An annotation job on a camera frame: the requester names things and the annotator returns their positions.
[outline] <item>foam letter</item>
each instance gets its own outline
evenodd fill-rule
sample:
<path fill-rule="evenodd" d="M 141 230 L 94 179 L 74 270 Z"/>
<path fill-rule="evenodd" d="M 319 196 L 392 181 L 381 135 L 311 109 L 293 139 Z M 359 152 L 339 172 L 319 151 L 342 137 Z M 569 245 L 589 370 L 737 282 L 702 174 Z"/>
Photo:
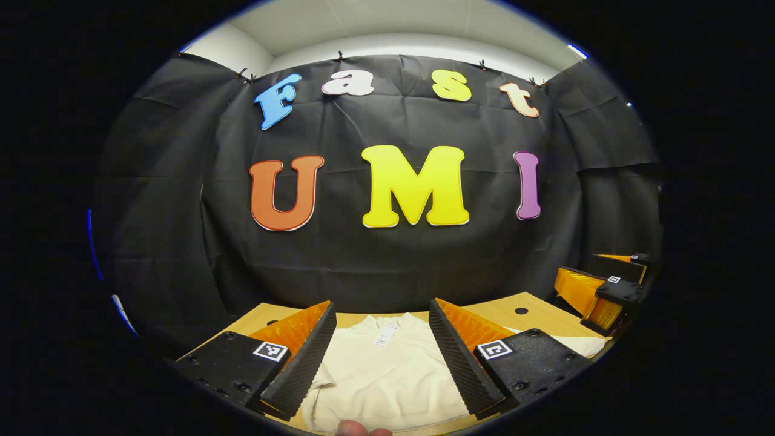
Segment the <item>foam letter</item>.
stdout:
<path fill-rule="evenodd" d="M 528 101 L 525 98 L 530 97 L 530 93 L 520 89 L 516 83 L 507 83 L 501 85 L 498 89 L 505 92 L 508 95 L 508 99 L 511 100 L 511 105 L 517 112 L 530 118 L 538 117 L 538 109 L 532 108 L 528 105 Z"/>
<path fill-rule="evenodd" d="M 266 130 L 277 121 L 288 116 L 293 109 L 291 105 L 283 106 L 283 100 L 288 102 L 296 98 L 296 89 L 291 83 L 296 83 L 301 80 L 299 74 L 291 74 L 278 83 L 274 84 L 268 90 L 261 92 L 254 100 L 256 103 L 261 104 L 261 111 L 263 111 L 263 123 L 261 123 L 261 129 Z"/>
<path fill-rule="evenodd" d="M 465 102 L 471 98 L 471 90 L 463 83 L 466 78 L 457 71 L 436 70 L 431 73 L 433 91 L 442 99 L 458 100 Z"/>
<path fill-rule="evenodd" d="M 331 78 L 335 80 L 327 81 L 320 87 L 324 94 L 369 95 L 374 92 L 374 88 L 371 87 L 374 75 L 368 71 L 340 71 L 332 74 Z"/>
<path fill-rule="evenodd" d="M 298 172 L 296 205 L 287 212 L 274 208 L 274 179 L 283 169 L 280 161 L 263 161 L 250 167 L 253 192 L 250 194 L 250 212 L 259 226 L 267 230 L 296 230 L 305 225 L 315 210 L 315 184 L 318 168 L 323 166 L 320 156 L 297 157 L 291 168 Z"/>
<path fill-rule="evenodd" d="M 538 182 L 536 166 L 538 158 L 534 154 L 518 151 L 514 153 L 514 162 L 519 165 L 519 176 L 522 182 L 521 200 L 517 208 L 517 218 L 520 220 L 532 220 L 541 214 L 541 206 L 538 205 Z"/>
<path fill-rule="evenodd" d="M 371 163 L 371 210 L 363 216 L 364 226 L 398 224 L 398 214 L 391 208 L 391 192 L 411 225 L 420 221 L 431 193 L 433 207 L 426 217 L 429 223 L 456 226 L 468 222 L 460 187 L 460 162 L 465 158 L 461 149 L 434 147 L 419 175 L 396 146 L 375 145 L 361 155 Z"/>

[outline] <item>ceiling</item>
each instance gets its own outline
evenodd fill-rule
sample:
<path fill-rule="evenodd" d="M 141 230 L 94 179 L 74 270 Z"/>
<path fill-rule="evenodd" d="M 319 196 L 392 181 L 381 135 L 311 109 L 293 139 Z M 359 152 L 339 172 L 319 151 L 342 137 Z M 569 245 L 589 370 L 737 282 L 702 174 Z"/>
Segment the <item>ceiling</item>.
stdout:
<path fill-rule="evenodd" d="M 578 62 L 568 42 L 490 0 L 273 0 L 231 23 L 275 57 L 374 33 L 433 33 L 489 43 L 557 70 Z"/>

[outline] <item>yellow letter m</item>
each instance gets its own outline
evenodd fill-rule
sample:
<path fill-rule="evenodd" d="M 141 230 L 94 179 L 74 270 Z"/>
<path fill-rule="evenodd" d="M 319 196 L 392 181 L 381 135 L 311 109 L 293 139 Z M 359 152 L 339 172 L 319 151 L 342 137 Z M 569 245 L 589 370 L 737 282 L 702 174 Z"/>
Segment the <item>yellow letter m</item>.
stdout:
<path fill-rule="evenodd" d="M 468 222 L 460 186 L 460 162 L 456 147 L 434 147 L 416 174 L 404 154 L 393 145 L 375 145 L 361 154 L 371 164 L 371 210 L 363 216 L 366 227 L 394 227 L 398 214 L 391 208 L 391 192 L 406 220 L 415 225 L 433 194 L 428 222 L 434 226 L 458 226 Z"/>

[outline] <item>white wall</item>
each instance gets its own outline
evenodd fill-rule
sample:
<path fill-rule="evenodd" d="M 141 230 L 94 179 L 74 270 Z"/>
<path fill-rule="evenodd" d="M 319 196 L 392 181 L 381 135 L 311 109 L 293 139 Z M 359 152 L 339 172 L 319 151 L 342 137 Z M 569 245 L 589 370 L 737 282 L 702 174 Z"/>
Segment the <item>white wall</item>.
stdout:
<path fill-rule="evenodd" d="M 230 23 L 200 36 L 185 52 L 217 62 L 235 72 L 247 67 L 243 73 L 247 78 L 251 74 L 263 76 L 273 60 L 261 44 Z"/>
<path fill-rule="evenodd" d="M 381 33 L 331 40 L 275 57 L 264 74 L 311 62 L 336 59 L 340 50 L 344 57 L 406 54 L 442 57 L 475 65 L 484 59 L 486 67 L 519 78 L 534 77 L 538 83 L 548 81 L 560 72 L 531 57 L 487 43 L 427 33 Z"/>

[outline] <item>white shirt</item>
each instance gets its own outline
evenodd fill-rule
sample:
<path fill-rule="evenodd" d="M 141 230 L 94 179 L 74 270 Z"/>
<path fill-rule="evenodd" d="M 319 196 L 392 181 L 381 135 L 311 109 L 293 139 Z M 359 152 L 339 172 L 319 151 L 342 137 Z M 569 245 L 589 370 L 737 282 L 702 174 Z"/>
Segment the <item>white shirt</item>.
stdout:
<path fill-rule="evenodd" d="M 385 346 L 375 345 L 388 324 L 398 329 Z M 605 343 L 594 337 L 556 339 L 585 356 Z M 467 416 L 468 410 L 430 326 L 405 313 L 368 316 L 360 324 L 336 329 L 301 414 L 313 431 L 335 431 L 345 419 L 368 431 L 408 431 Z"/>

